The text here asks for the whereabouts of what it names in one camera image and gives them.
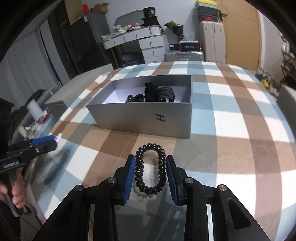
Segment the person's left hand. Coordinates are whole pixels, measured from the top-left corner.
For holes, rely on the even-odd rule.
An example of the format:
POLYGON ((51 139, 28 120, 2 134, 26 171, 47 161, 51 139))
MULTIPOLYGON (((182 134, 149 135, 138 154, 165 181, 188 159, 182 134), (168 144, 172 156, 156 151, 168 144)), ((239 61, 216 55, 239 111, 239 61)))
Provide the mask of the person's left hand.
POLYGON ((17 209, 23 208, 27 199, 27 190, 25 187, 22 170, 23 168, 19 168, 16 170, 15 181, 11 190, 11 193, 13 195, 12 202, 17 209))

